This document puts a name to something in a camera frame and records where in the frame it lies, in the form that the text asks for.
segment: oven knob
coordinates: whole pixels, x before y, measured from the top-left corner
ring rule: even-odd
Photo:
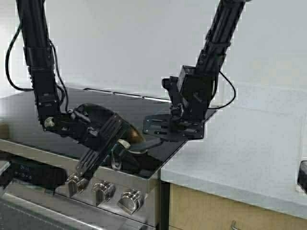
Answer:
[[[124,192],[117,203],[117,205],[129,215],[132,215],[134,212],[139,210],[143,204],[144,196],[140,191],[135,189],[129,189]]]
[[[87,179],[80,179],[76,174],[70,175],[65,182],[68,196],[72,197],[77,193],[81,193],[87,187],[88,182]]]
[[[100,203],[108,202],[115,193],[115,185],[107,182],[101,181],[93,185],[93,204],[98,206]]]

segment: glass cooktop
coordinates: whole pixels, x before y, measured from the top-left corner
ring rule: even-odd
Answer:
[[[170,104],[167,102],[71,88],[68,92],[69,108],[76,108],[83,103],[98,104],[118,113],[140,131],[142,131],[145,116],[169,113]],[[0,118],[9,125],[9,141],[74,159],[79,159],[88,151],[87,147],[76,144],[71,138],[62,138],[43,131],[37,118],[33,92],[23,92],[0,99]],[[145,134],[144,137],[146,140],[155,138]],[[146,154],[134,155],[139,167],[135,168],[123,162],[122,171],[149,178],[183,144],[184,142],[164,142],[161,146],[150,149]],[[111,163],[106,162],[104,166],[111,168]]]

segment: black cable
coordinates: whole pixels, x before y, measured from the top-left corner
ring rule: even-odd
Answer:
[[[9,71],[9,61],[10,61],[11,50],[12,50],[14,44],[15,44],[15,41],[16,41],[16,39],[17,39],[21,29],[22,29],[22,26],[23,26],[22,22],[20,22],[19,27],[18,27],[18,29],[17,29],[17,31],[16,31],[16,33],[15,33],[15,35],[14,35],[14,37],[13,37],[11,43],[10,43],[10,45],[9,45],[8,51],[6,52],[6,56],[5,56],[5,72],[6,72],[6,77],[7,77],[8,81],[9,81],[9,83],[11,84],[11,86],[14,89],[19,90],[19,91],[29,92],[29,91],[33,91],[33,89],[20,88],[20,87],[16,86],[12,82],[11,77],[10,77],[10,71]]]
[[[64,99],[65,99],[65,92],[59,85],[57,85],[57,88],[61,91],[61,100],[59,102],[59,104],[61,106],[63,104]]]
[[[214,77],[214,90],[213,90],[213,94],[211,97],[211,100],[215,97],[216,92],[217,92],[217,88],[218,88],[218,80],[219,80],[219,71],[220,71],[220,67],[219,67],[219,63],[217,58],[215,58],[214,62],[216,63],[216,75]]]
[[[230,105],[235,100],[235,98],[236,98],[236,89],[235,89],[234,85],[231,83],[231,81],[221,71],[219,71],[219,72],[226,79],[226,81],[228,81],[228,83],[231,85],[231,87],[232,87],[232,89],[234,91],[234,97],[230,100],[230,102],[228,102],[225,105],[222,105],[222,106],[219,106],[219,107],[216,107],[216,108],[208,108],[208,109],[222,109],[222,108],[225,108],[228,105]]]
[[[52,41],[49,39],[49,42],[52,46],[52,49],[53,49],[53,53],[54,53],[54,58],[55,58],[55,62],[56,62],[56,71],[57,71],[57,74],[58,74],[58,78],[63,86],[63,89],[64,89],[64,92],[65,92],[65,98],[66,98],[66,105],[65,105],[65,111],[68,113],[68,104],[69,104],[69,97],[68,97],[68,93],[67,93],[67,89],[65,87],[65,84],[61,78],[61,75],[59,73],[59,65],[58,65],[58,55],[57,55],[57,51],[56,51],[56,48],[55,46],[53,45]]]
[[[20,22],[20,24],[19,24],[19,26],[18,26],[18,29],[17,29],[17,31],[16,31],[16,33],[15,33],[13,39],[11,40],[11,43],[10,43],[9,48],[8,48],[8,50],[7,50],[6,57],[5,57],[5,72],[6,72],[6,76],[7,76],[7,79],[8,79],[8,81],[9,81],[10,85],[11,85],[14,89],[19,90],[19,91],[24,91],[24,92],[30,92],[30,91],[33,91],[34,89],[24,89],[24,88],[20,88],[20,87],[16,86],[16,85],[12,82],[12,80],[11,80],[10,71],[9,71],[9,62],[10,62],[11,51],[12,51],[12,48],[13,48],[15,42],[16,42],[16,39],[17,39],[17,37],[18,37],[18,35],[19,35],[21,29],[22,29],[22,26],[23,26],[23,24],[22,24],[22,22]],[[62,105],[62,104],[63,104],[63,101],[64,101],[64,99],[65,99],[65,92],[64,92],[64,90],[63,90],[60,86],[58,86],[58,85],[57,85],[57,88],[61,91],[60,105]]]

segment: cabinet drawer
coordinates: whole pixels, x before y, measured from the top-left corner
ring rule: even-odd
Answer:
[[[9,126],[0,120],[0,139],[9,138]]]
[[[306,230],[307,220],[171,185],[169,225],[182,230]]]

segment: countertop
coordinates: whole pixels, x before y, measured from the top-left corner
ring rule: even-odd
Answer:
[[[307,195],[296,190],[307,96],[269,90],[266,97],[257,90],[241,87],[235,106],[217,112],[207,123],[207,137],[187,142],[164,165],[161,178],[307,219]]]

